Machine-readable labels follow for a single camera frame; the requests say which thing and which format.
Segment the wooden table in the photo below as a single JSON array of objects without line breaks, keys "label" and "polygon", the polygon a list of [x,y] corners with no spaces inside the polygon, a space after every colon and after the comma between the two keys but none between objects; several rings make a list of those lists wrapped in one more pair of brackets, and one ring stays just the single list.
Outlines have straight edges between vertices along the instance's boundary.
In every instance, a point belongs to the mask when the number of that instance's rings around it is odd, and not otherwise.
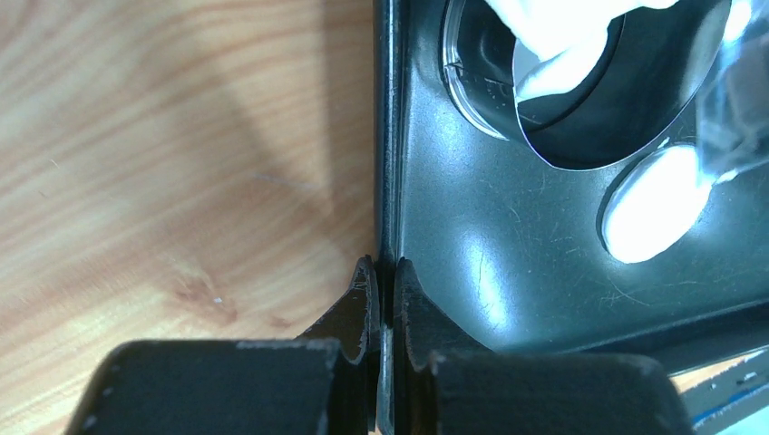
[{"label": "wooden table", "polygon": [[291,337],[373,244],[371,2],[4,0],[0,433],[138,338]]}]

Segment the clear plastic packaging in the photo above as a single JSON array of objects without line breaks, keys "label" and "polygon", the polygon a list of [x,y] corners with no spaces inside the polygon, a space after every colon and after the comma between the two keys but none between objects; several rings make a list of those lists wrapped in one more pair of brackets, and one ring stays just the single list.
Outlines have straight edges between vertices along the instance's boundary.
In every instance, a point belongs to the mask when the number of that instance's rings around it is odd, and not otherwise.
[{"label": "clear plastic packaging", "polygon": [[702,183],[769,162],[769,0],[733,0],[696,107]]}]

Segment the black tray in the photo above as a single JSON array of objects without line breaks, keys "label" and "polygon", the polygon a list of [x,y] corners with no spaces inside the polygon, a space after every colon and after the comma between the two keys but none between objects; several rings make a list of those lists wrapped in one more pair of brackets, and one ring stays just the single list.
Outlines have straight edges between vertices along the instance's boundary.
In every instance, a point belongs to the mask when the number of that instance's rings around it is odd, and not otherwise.
[{"label": "black tray", "polygon": [[619,163],[553,168],[459,113],[442,77],[445,8],[376,6],[380,288],[412,260],[433,301],[499,352],[641,353],[676,373],[769,345],[769,168],[715,188],[667,252],[623,265],[597,230],[607,192],[662,140],[693,139],[694,104]]}]

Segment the wood grain surface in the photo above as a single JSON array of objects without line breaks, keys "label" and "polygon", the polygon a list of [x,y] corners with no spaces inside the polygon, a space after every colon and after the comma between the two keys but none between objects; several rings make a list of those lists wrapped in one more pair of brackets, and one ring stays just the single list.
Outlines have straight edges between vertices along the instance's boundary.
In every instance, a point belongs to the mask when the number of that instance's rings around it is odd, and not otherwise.
[{"label": "wood grain surface", "polygon": [[292,337],[373,251],[361,0],[0,3],[0,433],[114,346]]}]

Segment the white soap bar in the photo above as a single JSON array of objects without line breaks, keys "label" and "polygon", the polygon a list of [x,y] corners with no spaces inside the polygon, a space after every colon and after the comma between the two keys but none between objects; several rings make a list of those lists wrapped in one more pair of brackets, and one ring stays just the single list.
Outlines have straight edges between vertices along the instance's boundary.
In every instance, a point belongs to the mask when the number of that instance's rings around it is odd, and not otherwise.
[{"label": "white soap bar", "polygon": [[693,145],[658,150],[630,171],[611,196],[603,237],[623,263],[649,260],[691,228],[707,204],[712,186],[701,183]]}]

